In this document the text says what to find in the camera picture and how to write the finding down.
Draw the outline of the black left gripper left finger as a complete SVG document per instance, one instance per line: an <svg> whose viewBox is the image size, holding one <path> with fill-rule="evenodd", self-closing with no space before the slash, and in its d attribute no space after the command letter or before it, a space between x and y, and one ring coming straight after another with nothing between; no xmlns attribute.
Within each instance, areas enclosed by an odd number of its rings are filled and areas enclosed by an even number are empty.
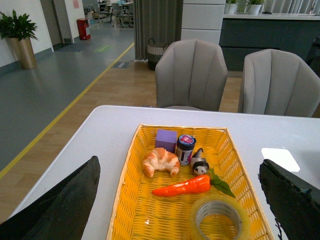
<svg viewBox="0 0 320 240"><path fill-rule="evenodd" d="M96 199L97 156L0 225L2 240L80 240Z"/></svg>

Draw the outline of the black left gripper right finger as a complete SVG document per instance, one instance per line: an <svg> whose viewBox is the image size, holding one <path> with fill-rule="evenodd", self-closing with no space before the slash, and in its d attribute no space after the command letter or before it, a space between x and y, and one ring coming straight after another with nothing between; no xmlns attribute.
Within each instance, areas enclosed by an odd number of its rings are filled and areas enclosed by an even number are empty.
<svg viewBox="0 0 320 240"><path fill-rule="evenodd" d="M263 160L258 178L278 229L289 240L318 240L320 190L270 159Z"/></svg>

